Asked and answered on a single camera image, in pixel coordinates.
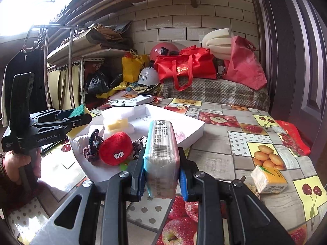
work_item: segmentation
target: white foam roll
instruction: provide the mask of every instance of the white foam roll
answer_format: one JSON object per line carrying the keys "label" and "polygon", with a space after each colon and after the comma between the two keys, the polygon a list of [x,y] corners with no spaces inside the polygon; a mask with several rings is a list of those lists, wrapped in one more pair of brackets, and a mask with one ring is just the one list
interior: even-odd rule
{"label": "white foam roll", "polygon": [[204,36],[202,39],[202,47],[207,45],[208,40],[213,38],[228,38],[232,37],[233,34],[229,28],[217,29],[212,32],[209,32],[207,35]]}
{"label": "white foam roll", "polygon": [[224,54],[224,53],[218,53],[218,52],[215,52],[215,51],[212,51],[210,50],[210,53],[218,58],[218,59],[222,59],[222,60],[230,60],[231,59],[231,55],[230,54]]}
{"label": "white foam roll", "polygon": [[231,45],[232,38],[213,38],[207,41],[207,47],[210,45]]}
{"label": "white foam roll", "polygon": [[216,46],[216,45],[210,45],[208,47],[210,50],[216,52],[216,53],[223,53],[223,54],[231,54],[232,53],[232,47],[231,45],[229,46],[223,46],[223,45],[219,45],[219,46]]}

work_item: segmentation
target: plastic-wrapped tissue pack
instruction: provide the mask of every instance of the plastic-wrapped tissue pack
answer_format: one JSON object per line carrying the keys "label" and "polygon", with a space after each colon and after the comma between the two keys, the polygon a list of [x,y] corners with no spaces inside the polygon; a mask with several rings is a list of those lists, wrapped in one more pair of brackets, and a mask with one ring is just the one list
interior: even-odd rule
{"label": "plastic-wrapped tissue pack", "polygon": [[173,198],[179,179],[179,152],[171,122],[150,123],[143,159],[150,197]]}

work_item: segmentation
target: metal rack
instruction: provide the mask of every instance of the metal rack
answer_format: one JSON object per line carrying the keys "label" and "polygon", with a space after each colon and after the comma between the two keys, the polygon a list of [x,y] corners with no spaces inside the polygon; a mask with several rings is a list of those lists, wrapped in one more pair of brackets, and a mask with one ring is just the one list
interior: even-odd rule
{"label": "metal rack", "polygon": [[73,94],[73,75],[72,75],[73,38],[74,38],[74,34],[77,37],[79,31],[85,30],[87,28],[81,27],[81,26],[69,26],[69,25],[59,25],[59,24],[32,26],[27,33],[27,36],[26,36],[26,39],[24,42],[24,46],[23,46],[23,50],[25,50],[25,45],[26,45],[27,39],[29,37],[29,34],[31,33],[31,30],[35,29],[35,28],[40,29],[40,34],[43,32],[43,29],[45,29],[43,65],[44,65],[45,98],[46,98],[46,103],[47,103],[48,109],[52,109],[51,97],[50,97],[50,91],[49,91],[49,85],[48,85],[48,73],[47,73],[48,72],[47,71],[47,64],[48,64],[47,59],[48,59],[48,46],[49,46],[49,30],[50,29],[70,29],[69,49],[68,49],[68,85],[69,85],[69,95],[70,95],[71,107],[75,108],[74,94]]}

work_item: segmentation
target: black plastic bag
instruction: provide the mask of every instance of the black plastic bag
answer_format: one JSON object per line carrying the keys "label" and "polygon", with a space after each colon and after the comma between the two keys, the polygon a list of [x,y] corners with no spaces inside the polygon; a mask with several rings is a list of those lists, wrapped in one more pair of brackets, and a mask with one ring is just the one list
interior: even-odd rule
{"label": "black plastic bag", "polygon": [[119,86],[123,81],[123,74],[117,74],[113,76],[112,82],[110,83],[109,90],[112,90],[114,87]]}
{"label": "black plastic bag", "polygon": [[103,74],[100,70],[96,71],[90,80],[87,88],[88,94],[102,94],[109,91],[109,80],[108,77]]}

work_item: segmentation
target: yellow sponge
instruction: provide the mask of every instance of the yellow sponge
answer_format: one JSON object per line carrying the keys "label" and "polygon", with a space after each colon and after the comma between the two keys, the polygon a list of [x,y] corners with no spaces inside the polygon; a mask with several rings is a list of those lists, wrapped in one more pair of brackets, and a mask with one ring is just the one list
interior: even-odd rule
{"label": "yellow sponge", "polygon": [[104,118],[103,125],[108,131],[112,131],[115,129],[124,129],[128,127],[128,120],[127,118],[121,120],[112,120],[112,119]]}

